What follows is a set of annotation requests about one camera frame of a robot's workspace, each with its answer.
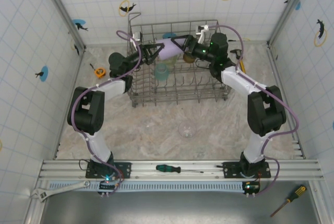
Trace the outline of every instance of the black mounting plate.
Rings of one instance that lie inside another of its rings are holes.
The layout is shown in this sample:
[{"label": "black mounting plate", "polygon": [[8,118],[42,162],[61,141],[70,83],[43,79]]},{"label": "black mounting plate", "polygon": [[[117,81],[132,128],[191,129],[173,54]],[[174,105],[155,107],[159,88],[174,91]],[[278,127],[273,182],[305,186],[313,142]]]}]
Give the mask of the black mounting plate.
[{"label": "black mounting plate", "polygon": [[[238,161],[223,162],[223,173],[226,179],[256,179],[258,177],[257,174],[254,174],[254,176],[250,178],[245,178],[241,175],[241,171],[241,166]],[[264,162],[264,166],[260,167],[258,172],[261,174],[261,178],[271,178],[269,164],[267,162]]]},{"label": "black mounting plate", "polygon": [[[115,162],[117,169],[121,171],[124,176],[124,179],[129,179],[131,175],[131,163],[130,162]],[[94,162],[89,161],[86,170],[86,178],[88,179],[103,179],[104,176],[110,176],[114,171],[110,167]]]}]

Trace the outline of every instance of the screwdriver handle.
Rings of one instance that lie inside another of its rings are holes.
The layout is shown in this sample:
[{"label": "screwdriver handle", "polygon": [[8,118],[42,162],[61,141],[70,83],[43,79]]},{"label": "screwdriver handle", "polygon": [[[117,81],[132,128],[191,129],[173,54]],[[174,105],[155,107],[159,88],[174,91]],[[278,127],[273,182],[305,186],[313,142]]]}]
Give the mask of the screwdriver handle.
[{"label": "screwdriver handle", "polygon": [[306,190],[307,190],[306,187],[304,185],[301,185],[295,192],[289,195],[287,201],[289,203],[293,202],[293,200],[298,199],[302,194],[304,194]]},{"label": "screwdriver handle", "polygon": [[167,166],[167,165],[157,165],[156,169],[160,172],[177,172],[181,173],[181,168],[180,167],[173,167],[173,166]]}]

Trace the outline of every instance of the yellow screwdriver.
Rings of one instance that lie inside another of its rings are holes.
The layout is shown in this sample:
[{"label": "yellow screwdriver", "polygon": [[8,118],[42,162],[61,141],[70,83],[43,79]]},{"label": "yellow screwdriver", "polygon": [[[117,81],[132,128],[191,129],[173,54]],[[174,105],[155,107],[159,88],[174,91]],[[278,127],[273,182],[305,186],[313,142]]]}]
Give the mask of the yellow screwdriver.
[{"label": "yellow screwdriver", "polygon": [[287,201],[283,203],[275,212],[273,212],[270,217],[273,217],[279,210],[281,210],[287,203],[292,202],[294,199],[299,198],[306,191],[306,187],[304,185],[300,185],[296,191],[291,193],[289,197],[287,197]]}]

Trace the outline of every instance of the vent grille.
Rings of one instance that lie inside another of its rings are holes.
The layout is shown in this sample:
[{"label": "vent grille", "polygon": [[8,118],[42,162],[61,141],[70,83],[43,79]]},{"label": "vent grille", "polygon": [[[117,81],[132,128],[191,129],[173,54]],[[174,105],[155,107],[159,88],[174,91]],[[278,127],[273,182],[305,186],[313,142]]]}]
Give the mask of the vent grille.
[{"label": "vent grille", "polygon": [[[51,181],[48,189],[53,190],[68,186],[79,181]],[[109,192],[111,190],[99,190],[99,181],[91,181],[90,185],[77,191]],[[243,193],[242,182],[177,182],[177,181],[125,181],[121,184],[118,192],[166,192],[166,191],[222,191]]]}]

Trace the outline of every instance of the wire dish rack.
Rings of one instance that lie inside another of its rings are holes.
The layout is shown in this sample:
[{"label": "wire dish rack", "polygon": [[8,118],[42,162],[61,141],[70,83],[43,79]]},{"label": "wire dish rack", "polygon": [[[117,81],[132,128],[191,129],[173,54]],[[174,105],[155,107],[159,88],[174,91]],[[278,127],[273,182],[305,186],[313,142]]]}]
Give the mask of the wire dish rack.
[{"label": "wire dish rack", "polygon": [[[143,44],[154,44],[156,40],[162,39],[162,36],[169,32],[177,36],[192,34],[195,36],[195,26],[216,25],[217,20],[194,20],[168,23],[152,23],[132,25],[132,20],[140,16],[141,13],[130,13],[128,19],[128,32],[132,35],[135,32],[142,33]],[[206,33],[204,44],[209,44],[211,35],[217,32],[217,29],[211,29]],[[127,54],[134,53],[136,49],[128,41]],[[169,76],[166,81],[158,81],[154,76],[154,70],[157,64],[164,63],[169,70]],[[132,101],[132,106],[141,104],[159,102],[172,102],[185,100],[220,99],[226,100],[231,88],[220,83],[211,77],[208,70],[209,63],[196,61],[188,64],[183,60],[183,54],[162,61],[157,59],[151,65],[141,65],[132,73],[133,82],[128,94]]]}]

